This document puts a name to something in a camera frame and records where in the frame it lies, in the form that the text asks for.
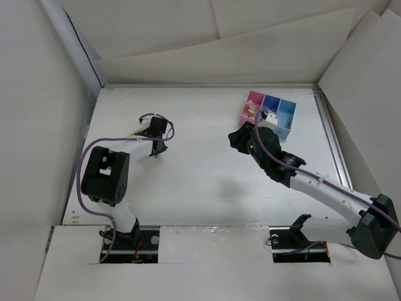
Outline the yellow highlighter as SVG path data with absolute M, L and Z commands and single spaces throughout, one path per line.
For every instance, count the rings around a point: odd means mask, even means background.
M 139 130 L 135 130 L 135 131 L 129 133 L 129 134 L 126 136 L 126 138 L 131 138 L 131 137 L 137 135 L 137 134 L 140 133 L 140 132 L 141 132 L 140 129 L 139 129 Z

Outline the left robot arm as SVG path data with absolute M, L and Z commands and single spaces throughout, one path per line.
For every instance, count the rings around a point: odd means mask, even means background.
M 140 224 L 130 211 L 124 197 L 128 190 L 130 164 L 145 157 L 156 157 L 167 150 L 165 143 L 175 135 L 171 121 L 159 114 L 145 114 L 139 118 L 140 128 L 128 137 L 101 138 L 84 151 L 89 155 L 85 171 L 78 174 L 80 192 L 99 204 L 103 212 L 86 212 L 108 218 L 112 228 L 101 236 L 113 246 L 135 248 L 140 241 Z

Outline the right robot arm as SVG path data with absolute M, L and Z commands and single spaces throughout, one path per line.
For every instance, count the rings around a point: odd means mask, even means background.
M 311 196 L 343 216 L 350 224 L 346 234 L 361 254 L 380 259 L 400 232 L 396 210 L 388 196 L 362 194 L 319 172 L 303 169 L 306 162 L 282 150 L 273 130 L 245 122 L 228 139 L 233 149 L 250 155 L 270 179 Z

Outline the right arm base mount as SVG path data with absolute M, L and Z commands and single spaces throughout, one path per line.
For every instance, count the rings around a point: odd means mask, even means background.
M 327 243 L 310 241 L 301 231 L 310 218 L 302 214 L 289 226 L 269 227 L 265 245 L 271 248 L 274 263 L 331 263 Z

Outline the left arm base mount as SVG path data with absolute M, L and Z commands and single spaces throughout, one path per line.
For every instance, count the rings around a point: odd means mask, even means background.
M 158 263 L 159 227 L 140 227 L 131 239 L 128 233 L 117 233 L 110 253 L 101 263 Z

